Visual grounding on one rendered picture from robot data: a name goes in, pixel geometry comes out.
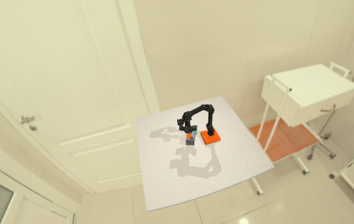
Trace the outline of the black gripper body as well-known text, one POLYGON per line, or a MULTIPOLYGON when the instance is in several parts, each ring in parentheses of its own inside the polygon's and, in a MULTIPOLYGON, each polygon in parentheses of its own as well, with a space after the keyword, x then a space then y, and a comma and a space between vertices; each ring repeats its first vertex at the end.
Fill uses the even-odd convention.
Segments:
MULTIPOLYGON (((189 124, 189 125, 185 125, 185 126, 189 126, 193 131, 197 131, 197 126, 192 126, 191 127, 191 124, 189 124)), ((180 125, 179 126, 179 130, 185 130, 185 127, 183 127, 183 125, 180 125)))

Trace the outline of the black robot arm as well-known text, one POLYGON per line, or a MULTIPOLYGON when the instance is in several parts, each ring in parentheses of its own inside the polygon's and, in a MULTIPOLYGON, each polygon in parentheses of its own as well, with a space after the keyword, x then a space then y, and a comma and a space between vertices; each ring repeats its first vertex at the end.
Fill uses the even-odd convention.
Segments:
MULTIPOLYGON (((206 124, 206 128, 208 130, 208 135, 211 137, 214 135, 214 127, 212 126, 212 116, 213 113, 215 111, 214 107, 212 104, 202 104, 201 106, 197 107, 196 109, 192 110, 192 111, 187 111, 184 112, 182 119, 177 119, 178 125, 184 125, 184 122, 186 125, 189 125, 191 122, 190 120, 192 120, 192 116, 199 113, 200 111, 205 110, 208 112, 208 123, 206 124)), ((185 133, 190 133, 191 132, 191 128, 188 126, 185 126, 185 133)))

